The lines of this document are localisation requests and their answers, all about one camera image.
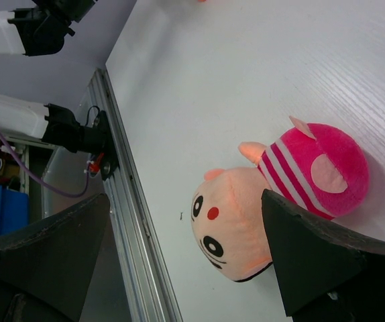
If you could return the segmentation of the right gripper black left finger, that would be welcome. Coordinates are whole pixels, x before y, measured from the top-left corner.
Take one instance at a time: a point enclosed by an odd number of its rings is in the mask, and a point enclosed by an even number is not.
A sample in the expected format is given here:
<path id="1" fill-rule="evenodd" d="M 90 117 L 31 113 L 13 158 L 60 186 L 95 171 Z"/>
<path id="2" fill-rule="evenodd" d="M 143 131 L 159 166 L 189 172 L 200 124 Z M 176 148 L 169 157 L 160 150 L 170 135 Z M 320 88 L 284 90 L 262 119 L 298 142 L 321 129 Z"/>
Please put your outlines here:
<path id="1" fill-rule="evenodd" d="M 109 219 L 93 195 L 0 237 L 0 321 L 78 321 Z"/>

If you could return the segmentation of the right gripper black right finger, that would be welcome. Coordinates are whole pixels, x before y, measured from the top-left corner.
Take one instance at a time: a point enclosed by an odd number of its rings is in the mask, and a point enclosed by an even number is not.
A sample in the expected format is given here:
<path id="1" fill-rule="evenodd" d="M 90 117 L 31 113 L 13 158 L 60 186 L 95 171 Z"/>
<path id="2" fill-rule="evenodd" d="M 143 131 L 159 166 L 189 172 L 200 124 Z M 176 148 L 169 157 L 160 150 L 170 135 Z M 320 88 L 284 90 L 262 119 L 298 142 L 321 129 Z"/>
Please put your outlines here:
<path id="1" fill-rule="evenodd" d="M 385 241 L 323 219 L 265 190 L 262 215 L 287 316 L 385 321 Z"/>

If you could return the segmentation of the doll plush pink striped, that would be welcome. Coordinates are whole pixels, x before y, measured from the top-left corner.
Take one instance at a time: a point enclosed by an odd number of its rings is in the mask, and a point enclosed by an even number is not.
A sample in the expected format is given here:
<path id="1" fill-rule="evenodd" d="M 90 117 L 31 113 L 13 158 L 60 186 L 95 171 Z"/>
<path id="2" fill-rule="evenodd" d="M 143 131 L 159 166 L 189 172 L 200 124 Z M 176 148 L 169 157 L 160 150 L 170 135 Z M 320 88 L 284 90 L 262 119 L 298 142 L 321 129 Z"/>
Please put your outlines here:
<path id="1" fill-rule="evenodd" d="M 364 150 L 343 130 L 292 117 L 271 144 L 242 142 L 249 166 L 208 171 L 190 206 L 194 239 L 216 271 L 245 282 L 273 263 L 266 220 L 281 201 L 322 219 L 355 211 L 366 199 Z"/>

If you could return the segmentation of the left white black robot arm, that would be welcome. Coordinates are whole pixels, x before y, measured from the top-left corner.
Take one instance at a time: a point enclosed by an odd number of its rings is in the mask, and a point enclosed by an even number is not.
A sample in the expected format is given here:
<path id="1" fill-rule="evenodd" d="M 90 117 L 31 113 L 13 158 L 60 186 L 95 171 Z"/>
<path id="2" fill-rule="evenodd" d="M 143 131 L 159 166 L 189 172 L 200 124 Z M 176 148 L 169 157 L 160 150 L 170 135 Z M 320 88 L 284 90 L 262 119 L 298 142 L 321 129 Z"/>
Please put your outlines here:
<path id="1" fill-rule="evenodd" d="M 73 36 L 94 1 L 36 1 L 35 7 L 0 11 L 0 54 L 47 56 Z M 54 104 L 24 101 L 0 95 L 0 131 L 21 133 L 68 151 L 107 153 L 111 134 L 107 116 L 100 112 L 90 127 L 81 125 L 73 112 Z"/>

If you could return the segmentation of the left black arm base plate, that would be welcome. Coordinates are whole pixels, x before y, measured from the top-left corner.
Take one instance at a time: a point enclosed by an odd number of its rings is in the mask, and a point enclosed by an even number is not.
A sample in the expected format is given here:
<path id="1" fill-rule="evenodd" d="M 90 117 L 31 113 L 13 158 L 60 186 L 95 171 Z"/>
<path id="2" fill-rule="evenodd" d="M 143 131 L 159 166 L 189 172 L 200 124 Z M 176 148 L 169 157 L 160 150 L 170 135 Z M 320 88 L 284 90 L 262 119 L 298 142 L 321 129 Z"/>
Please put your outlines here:
<path id="1" fill-rule="evenodd" d="M 84 145 L 89 153 L 91 177 L 100 174 L 103 181 L 109 179 L 119 166 L 115 142 L 107 113 L 92 105 L 87 113 Z"/>

